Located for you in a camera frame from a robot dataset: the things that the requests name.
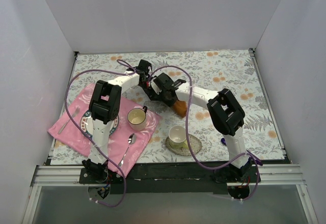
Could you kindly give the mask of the orange-brown cloth napkin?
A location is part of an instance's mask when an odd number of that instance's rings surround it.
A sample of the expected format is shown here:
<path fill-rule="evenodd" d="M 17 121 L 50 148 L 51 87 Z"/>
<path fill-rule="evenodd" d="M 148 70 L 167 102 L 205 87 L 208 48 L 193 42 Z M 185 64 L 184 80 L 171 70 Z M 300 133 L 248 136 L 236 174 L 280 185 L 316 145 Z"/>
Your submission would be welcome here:
<path fill-rule="evenodd" d="M 172 106 L 171 109 L 181 118 L 186 116 L 187 104 L 185 101 L 177 100 Z"/>

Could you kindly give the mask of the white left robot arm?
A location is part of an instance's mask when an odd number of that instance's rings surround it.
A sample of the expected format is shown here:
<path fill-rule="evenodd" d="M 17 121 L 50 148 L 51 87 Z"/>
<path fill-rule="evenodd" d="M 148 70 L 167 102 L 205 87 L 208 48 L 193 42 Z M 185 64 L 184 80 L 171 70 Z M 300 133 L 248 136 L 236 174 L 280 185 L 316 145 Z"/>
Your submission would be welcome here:
<path fill-rule="evenodd" d="M 150 87 L 149 71 L 152 65 L 140 60 L 136 67 L 128 68 L 123 76 L 116 77 L 108 82 L 99 80 L 95 84 L 94 92 L 89 104 L 92 118 L 91 150 L 88 160 L 82 161 L 86 173 L 97 183 L 103 183 L 110 176 L 108 164 L 111 163 L 120 176 L 126 177 L 135 164 L 131 156 L 132 145 L 147 135 L 147 130 L 154 128 L 155 119 L 147 113 L 147 107 L 135 107 L 120 118 L 121 131 L 126 133 L 122 139 L 111 139 L 110 131 L 114 120 L 119 116 L 121 94 L 133 86 L 140 86 L 150 97 L 154 90 Z"/>

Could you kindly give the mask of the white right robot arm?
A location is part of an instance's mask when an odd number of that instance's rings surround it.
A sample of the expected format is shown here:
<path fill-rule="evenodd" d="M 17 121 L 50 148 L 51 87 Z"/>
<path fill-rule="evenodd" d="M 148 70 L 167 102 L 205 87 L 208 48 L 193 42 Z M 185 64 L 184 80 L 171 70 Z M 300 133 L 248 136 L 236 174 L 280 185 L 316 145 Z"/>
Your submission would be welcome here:
<path fill-rule="evenodd" d="M 250 154 L 247 152 L 243 139 L 245 112 L 229 89 L 219 92 L 196 87 L 190 78 L 173 81 L 167 74 L 151 75 L 149 86 L 162 97 L 163 102 L 187 101 L 185 115 L 185 133 L 189 151 L 195 162 L 202 168 L 217 171 L 229 167 L 231 178 L 242 182 L 249 176 L 252 166 Z M 205 108 L 210 114 L 215 129 L 223 135 L 229 153 L 229 161 L 221 166 L 208 167 L 201 163 L 192 150 L 189 142 L 188 119 L 191 103 Z"/>

